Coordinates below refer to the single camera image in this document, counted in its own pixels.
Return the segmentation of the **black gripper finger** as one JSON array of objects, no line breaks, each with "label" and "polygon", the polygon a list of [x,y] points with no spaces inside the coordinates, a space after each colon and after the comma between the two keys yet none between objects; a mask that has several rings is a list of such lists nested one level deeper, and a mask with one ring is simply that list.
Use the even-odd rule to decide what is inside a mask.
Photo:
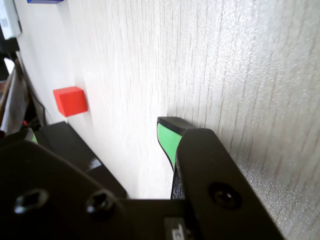
[{"label": "black gripper finger", "polygon": [[128,240],[115,196],[30,135],[24,130],[0,141],[1,239]]},{"label": "black gripper finger", "polygon": [[157,139],[179,177],[199,240],[280,240],[282,234],[217,135],[173,116]]}]

